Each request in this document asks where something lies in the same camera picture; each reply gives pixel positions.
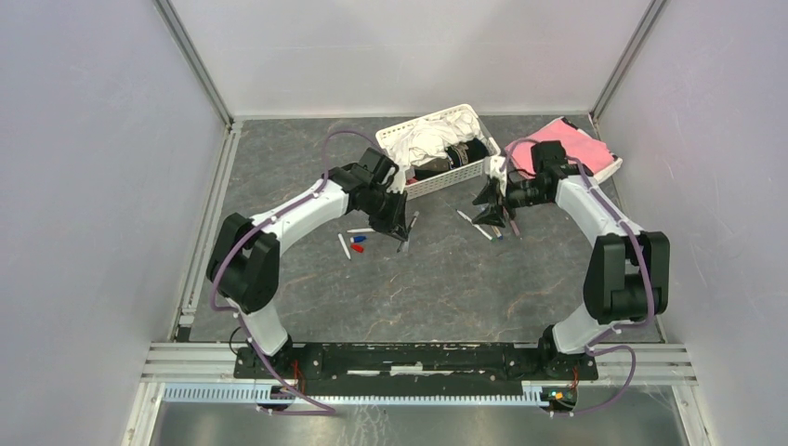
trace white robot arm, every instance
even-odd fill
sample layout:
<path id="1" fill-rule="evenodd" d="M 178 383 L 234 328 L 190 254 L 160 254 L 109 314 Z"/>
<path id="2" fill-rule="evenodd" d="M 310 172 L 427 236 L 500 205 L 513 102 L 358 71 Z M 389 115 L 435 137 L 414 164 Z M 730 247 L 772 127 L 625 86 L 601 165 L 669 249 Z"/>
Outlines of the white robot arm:
<path id="1" fill-rule="evenodd" d="M 407 240 L 403 185 L 401 170 L 386 155 L 368 149 L 358 163 L 332 169 L 328 178 L 287 203 L 251 218 L 233 214 L 225 219 L 206 272 L 212 282 L 232 246 L 270 220 L 244 247 L 249 254 L 240 252 L 231 260 L 217 287 L 266 355 L 276 354 L 289 338 L 271 301 L 279 286 L 280 256 L 323 223 L 354 210 L 365 212 L 374 230 Z"/>
<path id="2" fill-rule="evenodd" d="M 625 263 L 646 268 L 651 278 L 654 314 L 667 307 L 670 244 L 661 232 L 647 232 L 624 215 L 602 192 L 584 166 L 570 164 L 559 141 L 532 146 L 534 178 L 510 183 L 503 156 L 485 162 L 488 182 L 474 204 L 488 206 L 474 223 L 504 226 L 504 210 L 555 203 L 566 211 L 594 247 L 586 273 L 584 302 L 567 319 L 543 336 L 557 353 L 579 354 L 613 326 L 647 317 L 648 300 L 638 273 L 627 274 Z M 628 232 L 637 239 L 633 246 Z M 636 249 L 643 249 L 646 265 L 637 265 Z"/>

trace white wall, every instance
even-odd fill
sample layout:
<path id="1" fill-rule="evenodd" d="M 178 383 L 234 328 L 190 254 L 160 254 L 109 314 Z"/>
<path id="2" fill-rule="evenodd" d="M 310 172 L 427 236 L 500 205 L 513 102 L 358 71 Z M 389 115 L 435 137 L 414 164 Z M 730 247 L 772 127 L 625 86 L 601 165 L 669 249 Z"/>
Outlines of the white wall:
<path id="1" fill-rule="evenodd" d="M 238 115 L 591 109 L 649 0 L 173 0 Z"/>
<path id="2" fill-rule="evenodd" d="M 0 444 L 118 444 L 222 124 L 153 2 L 0 7 Z"/>
<path id="3" fill-rule="evenodd" d="M 674 1 L 601 117 L 628 212 L 672 245 L 669 332 L 719 444 L 784 444 L 788 3 Z"/>

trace pink towel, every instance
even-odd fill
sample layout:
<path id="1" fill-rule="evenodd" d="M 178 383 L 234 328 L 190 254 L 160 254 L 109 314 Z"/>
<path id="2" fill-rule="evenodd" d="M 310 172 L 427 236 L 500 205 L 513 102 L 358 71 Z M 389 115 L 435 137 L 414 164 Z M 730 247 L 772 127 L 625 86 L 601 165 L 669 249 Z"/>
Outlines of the pink towel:
<path id="1" fill-rule="evenodd" d="M 567 124 L 562 119 L 557 119 L 545 125 L 541 130 L 528 136 L 537 141 L 561 141 L 561 145 L 567 151 L 567 155 L 579 159 L 591 172 L 598 173 L 605 167 L 613 164 L 615 159 L 608 150 L 608 145 L 598 141 Z M 512 163 L 517 169 L 526 172 L 533 172 L 533 161 L 531 159 L 531 142 L 520 142 L 517 149 L 512 154 Z M 506 151 L 512 150 L 512 144 L 506 146 Z"/>

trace laundry basket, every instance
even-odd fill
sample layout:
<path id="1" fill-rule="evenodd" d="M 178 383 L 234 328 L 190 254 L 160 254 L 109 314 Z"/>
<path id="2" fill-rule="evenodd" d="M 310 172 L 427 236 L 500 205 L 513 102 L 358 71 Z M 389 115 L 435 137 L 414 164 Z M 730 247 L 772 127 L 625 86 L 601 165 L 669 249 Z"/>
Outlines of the laundry basket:
<path id="1" fill-rule="evenodd" d="M 498 144 L 495 142 L 495 139 L 493 139 L 493 136 L 490 135 L 490 131 L 487 130 L 487 127 L 485 127 L 484 123 L 479 119 L 479 115 L 476 114 L 476 112 L 473 110 L 473 107 L 467 104 L 457 105 L 455 107 L 451 107 L 446 110 L 436 111 L 434 113 L 422 116 L 420 118 L 412 119 L 402 124 L 397 124 L 391 127 L 384 128 L 383 130 L 379 130 L 377 133 L 375 133 L 374 137 L 377 139 L 377 143 L 380 144 L 380 147 L 385 151 L 388 148 L 392 147 L 394 143 L 396 143 L 399 140 L 400 135 L 413 128 L 416 125 L 416 123 L 418 123 L 419 121 L 439 120 L 443 116 L 447 116 L 459 111 L 470 112 L 471 114 L 473 114 L 473 116 L 476 117 L 476 119 L 479 121 L 479 129 L 481 131 L 479 140 L 485 146 L 487 146 L 487 151 L 490 153 L 490 155 L 500 154 L 501 149 L 498 148 Z M 457 167 L 456 169 L 452 169 L 440 175 L 423 179 L 421 181 L 417 181 L 413 184 L 409 184 L 405 186 L 405 190 L 408 192 L 408 200 L 412 200 L 422 195 L 426 195 L 430 192 L 434 192 L 436 190 L 441 190 L 443 188 L 452 186 L 452 184 L 457 184 L 460 181 L 465 181 L 473 177 L 478 177 L 479 175 L 481 175 L 481 164 L 483 163 L 483 161 L 484 160 L 479 160 L 471 164 L 466 164 L 462 167 Z"/>

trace purple cable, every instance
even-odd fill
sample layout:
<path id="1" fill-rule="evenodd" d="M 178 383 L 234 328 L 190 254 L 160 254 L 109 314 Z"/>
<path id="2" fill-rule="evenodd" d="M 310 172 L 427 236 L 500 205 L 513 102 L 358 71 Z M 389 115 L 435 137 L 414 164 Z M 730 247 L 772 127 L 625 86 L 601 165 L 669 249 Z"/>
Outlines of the purple cable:
<path id="1" fill-rule="evenodd" d="M 637 241 L 637 237 L 635 237 L 635 232 L 632 231 L 632 228 L 629 227 L 623 220 L 624 218 L 616 212 L 616 210 L 605 200 L 599 191 L 593 187 L 591 184 L 591 180 L 588 178 L 588 174 L 585 172 L 583 163 L 578 160 L 577 158 L 573 158 L 571 156 L 567 156 L 567 160 L 576 163 L 578 166 L 578 170 L 580 171 L 580 177 L 583 179 L 583 183 L 588 188 L 589 193 L 594 196 L 595 199 L 605 208 L 605 211 L 610 214 L 615 220 L 616 224 L 619 225 L 624 232 L 626 232 L 627 237 L 629 237 L 629 242 L 632 244 L 632 247 L 635 248 L 635 257 L 637 258 L 637 264 L 640 266 L 640 277 L 643 278 L 643 286 L 646 288 L 646 319 L 636 323 L 629 323 L 626 325 L 622 325 L 622 328 L 639 328 L 645 327 L 647 325 L 651 325 L 654 321 L 654 293 L 651 290 L 651 277 L 649 276 L 649 271 L 646 269 L 646 259 L 643 258 L 643 247 L 640 245 L 640 242 Z M 604 337 L 606 337 L 609 333 L 605 332 L 597 339 L 590 343 L 590 347 L 598 344 Z"/>
<path id="2" fill-rule="evenodd" d="M 287 384 L 287 381 L 285 381 L 281 375 L 277 374 L 274 368 L 270 365 L 269 359 L 266 357 L 265 353 L 263 353 L 263 349 L 260 348 L 260 345 L 257 343 L 257 341 L 249 333 L 249 329 L 246 327 L 246 322 L 243 321 L 242 317 L 238 318 L 238 323 L 242 326 L 243 330 L 246 332 L 247 340 L 248 339 L 252 340 L 250 344 L 252 344 L 252 348 L 257 353 L 257 356 L 263 361 L 263 365 L 266 367 L 266 370 L 268 370 L 269 374 L 273 376 L 274 379 L 279 381 L 279 384 L 281 384 L 294 396 L 308 402 L 309 404 L 312 404 L 313 406 L 317 406 L 322 409 L 321 411 L 270 412 L 270 413 L 275 413 L 277 415 L 333 415 L 336 413 L 335 408 L 327 404 L 323 404 L 313 398 L 310 398 L 304 395 L 303 393 L 301 393 L 297 388 Z"/>
<path id="3" fill-rule="evenodd" d="M 362 137 L 367 141 L 369 141 L 370 144 L 372 144 L 376 150 L 381 151 L 380 147 L 377 145 L 376 142 L 374 142 L 374 140 L 367 137 L 361 132 L 357 132 L 355 130 L 336 130 L 335 132 L 331 132 L 330 134 L 328 134 L 328 136 L 325 137 L 325 139 L 322 142 L 322 148 L 321 148 L 322 166 L 323 166 L 322 182 L 320 185 L 318 185 L 317 189 L 312 191 L 313 193 L 319 194 L 320 192 L 322 192 L 322 190 L 325 188 L 325 185 L 328 183 L 328 141 L 334 136 L 342 135 L 342 134 L 357 135 L 359 137 Z M 282 210 L 280 210 L 278 213 L 274 214 L 274 216 L 277 219 L 282 218 L 282 216 L 284 216 L 288 212 L 292 211 L 293 209 L 296 209 L 301 204 L 306 203 L 312 198 L 314 198 L 313 193 L 305 195 L 297 202 L 290 203 L 289 205 L 285 206 Z M 214 282 L 211 284 L 211 295 L 210 298 L 208 299 L 211 304 L 211 309 L 213 311 L 233 311 L 235 309 L 229 305 L 220 306 L 217 304 L 218 285 L 221 282 L 221 278 L 224 276 L 224 272 L 225 270 L 227 270 L 227 266 L 230 264 L 232 258 L 235 257 L 235 255 L 238 254 L 239 251 L 241 251 L 241 248 L 246 244 L 246 242 L 249 242 L 249 239 L 254 237 L 259 230 L 262 230 L 270 223 L 271 223 L 270 217 L 266 218 L 265 221 L 263 221 L 259 225 L 249 230 L 249 232 L 246 232 L 243 235 L 243 237 L 237 243 L 235 243 L 232 249 L 230 249 L 230 252 L 224 258 L 224 261 L 222 261 L 221 265 L 219 265 L 219 269 L 217 270 L 216 277 L 214 277 Z"/>
<path id="4" fill-rule="evenodd" d="M 587 349 L 586 353 L 588 354 L 588 356 L 596 357 L 596 356 L 606 355 L 608 353 L 612 353 L 613 351 L 617 351 L 617 350 L 626 350 L 626 351 L 629 352 L 629 355 L 632 357 L 632 367 L 629 368 L 629 375 L 626 377 L 626 380 L 624 381 L 624 385 L 621 386 L 621 388 L 618 390 L 618 392 L 616 392 L 616 394 L 613 395 L 613 397 L 610 398 L 609 400 L 607 400 L 607 401 L 605 401 L 605 402 L 603 402 L 601 404 L 597 404 L 596 406 L 592 406 L 592 407 L 589 407 L 589 408 L 586 408 L 586 409 L 582 409 L 580 411 L 572 411 L 572 412 L 569 412 L 569 413 L 553 412 L 553 414 L 558 415 L 558 416 L 563 416 L 563 417 L 572 417 L 572 416 L 577 416 L 577 415 L 583 415 L 583 414 L 586 414 L 586 413 L 593 413 L 593 412 L 596 412 L 596 411 L 600 411 L 602 409 L 607 409 L 613 403 L 615 403 L 617 400 L 619 400 L 622 397 L 622 395 L 624 394 L 624 392 L 629 388 L 629 384 L 632 383 L 632 378 L 635 377 L 635 363 L 636 363 L 635 351 L 629 346 L 621 345 L 621 346 L 613 346 L 613 347 L 610 347 L 610 348 L 604 348 L 602 350 L 597 350 L 597 351 L 592 351 L 590 349 Z"/>
<path id="5" fill-rule="evenodd" d="M 321 152 L 322 152 L 323 174 L 322 174 L 322 182 L 321 182 L 321 184 L 319 184 L 318 187 L 315 190 L 312 191 L 313 193 L 305 195 L 300 200 L 298 200 L 296 202 L 293 202 L 291 204 L 288 204 L 287 206 L 282 208 L 279 212 L 274 214 L 274 216 L 277 219 L 281 218 L 282 216 L 284 216 L 288 212 L 292 211 L 293 209 L 296 209 L 301 204 L 306 203 L 310 199 L 314 198 L 314 194 L 316 194 L 316 193 L 319 194 L 320 192 L 322 192 L 322 190 L 325 188 L 325 185 L 328 183 L 328 141 L 331 138 L 333 138 L 334 136 L 342 135 L 342 134 L 350 134 L 350 135 L 356 135 L 356 136 L 362 137 L 362 138 L 366 139 L 367 141 L 369 141 L 369 143 L 372 144 L 373 148 L 375 148 L 378 151 L 382 151 L 380 149 L 380 146 L 378 146 L 377 143 L 374 140 L 372 140 L 371 138 L 367 137 L 366 135 L 364 135 L 361 132 L 357 132 L 355 130 L 336 130 L 334 132 L 331 132 L 330 134 L 328 134 L 328 136 L 325 137 L 325 139 L 322 142 Z M 247 242 L 249 242 L 249 240 L 252 237 L 254 237 L 255 234 L 257 234 L 257 232 L 259 230 L 262 230 L 263 228 L 268 226 L 270 223 L 271 223 L 271 217 L 266 218 L 265 221 L 263 221 L 259 225 L 255 226 L 254 228 L 252 228 L 248 232 L 246 232 L 243 235 L 243 237 L 237 243 L 235 243 L 235 245 L 232 246 L 230 251 L 227 253 L 227 256 L 222 261 L 221 265 L 219 265 L 219 268 L 217 270 L 217 274 L 214 277 L 213 283 L 211 284 L 211 295 L 210 295 L 210 298 L 208 299 L 210 304 L 211 304 L 211 309 L 213 311 L 233 311 L 233 310 L 235 310 L 235 308 L 233 308 L 231 306 L 220 307 L 217 304 L 218 285 L 221 283 L 221 279 L 222 279 L 222 277 L 224 277 L 224 273 L 227 270 L 227 266 L 230 264 L 230 261 L 232 260 L 232 258 L 235 257 L 235 255 L 238 254 L 239 251 L 241 251 L 242 247 Z M 243 322 L 243 318 L 239 317 L 238 321 L 241 324 L 242 328 L 246 331 L 247 337 L 248 338 L 252 338 L 251 334 L 249 333 L 248 328 L 246 327 L 246 324 Z M 270 362 L 268 361 L 268 359 L 266 358 L 266 355 L 262 351 L 262 348 L 260 348 L 260 345 L 255 341 L 254 338 L 252 338 L 251 344 L 252 344 L 252 348 L 255 349 L 255 352 L 257 353 L 257 356 L 259 356 L 260 359 L 263 361 L 263 365 L 266 367 L 266 369 L 268 370 L 269 374 L 271 376 L 273 376 L 277 381 L 279 381 L 279 383 L 282 384 L 284 386 L 284 388 L 288 389 L 290 392 L 292 392 L 294 395 L 299 397 L 301 400 L 309 402 L 310 404 L 313 404 L 313 405 L 323 409 L 322 411 L 304 411 L 304 412 L 289 412 L 289 413 L 288 412 L 277 412 L 277 414 L 282 414 L 282 415 L 333 415 L 333 414 L 336 413 L 336 410 L 333 407 L 328 406 L 326 404 L 323 404 L 321 402 L 317 402 L 316 400 L 313 400 L 312 398 L 310 398 L 310 397 L 304 395 L 303 393 L 299 392 L 296 388 L 294 388 L 294 387 L 290 386 L 289 384 L 287 384 L 287 382 L 284 381 L 282 379 L 282 377 L 279 376 L 279 374 L 276 373 L 276 371 L 273 369 L 273 367 L 271 367 Z"/>
<path id="6" fill-rule="evenodd" d="M 637 258 L 637 264 L 640 266 L 640 276 L 643 278 L 643 286 L 646 287 L 646 301 L 647 301 L 646 305 L 648 309 L 647 309 L 646 319 L 644 321 L 622 325 L 622 328 L 641 328 L 651 324 L 651 322 L 654 320 L 654 293 L 651 290 L 651 277 L 649 276 L 649 272 L 646 269 L 646 260 L 643 258 L 643 253 L 642 253 L 643 247 L 637 241 L 637 238 L 635 237 L 635 232 L 632 231 L 632 228 L 630 228 L 629 225 L 623 222 L 624 218 L 621 216 L 621 214 L 616 212 L 616 210 L 604 198 L 602 198 L 601 194 L 596 189 L 594 189 L 593 184 L 591 184 L 591 180 L 588 178 L 588 174 L 585 173 L 583 163 L 581 163 L 581 161 L 578 160 L 577 158 L 572 158 L 571 156 L 567 156 L 567 159 L 577 164 L 578 170 L 580 171 L 580 176 L 583 178 L 583 183 L 588 188 L 589 193 L 591 193 L 591 195 L 594 196 L 594 198 L 599 202 L 599 204 L 601 204 L 602 207 L 605 208 L 605 211 L 607 211 L 607 213 L 610 214 L 610 216 L 612 216 L 616 220 L 616 224 L 619 225 L 624 230 L 624 232 L 626 232 L 627 237 L 629 237 L 629 241 L 632 243 L 632 246 L 635 248 L 635 256 Z M 629 388 L 629 385 L 632 383 L 632 378 L 635 377 L 635 368 L 637 364 L 637 361 L 635 359 L 635 351 L 631 347 L 624 345 L 613 346 L 610 348 L 603 348 L 602 350 L 592 349 L 593 346 L 601 342 L 602 339 L 614 333 L 614 331 L 615 330 L 613 328 L 610 328 L 605 332 L 603 332 L 602 334 L 600 334 L 599 336 L 597 336 L 594 340 L 589 342 L 588 345 L 585 346 L 585 353 L 588 356 L 597 357 L 617 350 L 627 350 L 629 352 L 629 355 L 632 357 L 632 365 L 629 368 L 629 375 L 626 377 L 626 380 L 624 380 L 624 384 L 621 386 L 619 391 L 615 395 L 613 395 L 611 399 L 603 403 L 597 404 L 596 406 L 582 409 L 580 411 L 572 411 L 570 413 L 553 412 L 553 414 L 569 417 L 569 416 L 582 415 L 584 413 L 592 413 L 602 409 L 606 409 L 610 407 L 614 402 L 619 400 L 624 394 L 624 392 Z"/>
<path id="7" fill-rule="evenodd" d="M 506 151 L 506 161 L 504 162 L 503 165 L 501 165 L 501 168 L 500 168 L 501 172 L 506 170 L 506 167 L 509 165 L 509 162 L 512 161 L 512 155 L 515 154 L 515 150 L 523 142 L 532 142 L 534 144 L 538 144 L 539 143 L 539 141 L 537 141 L 535 139 L 531 139 L 531 138 L 517 138 L 514 141 L 510 142 L 509 145 L 512 146 L 511 150 L 506 151 L 506 149 L 504 149 L 504 151 Z"/>

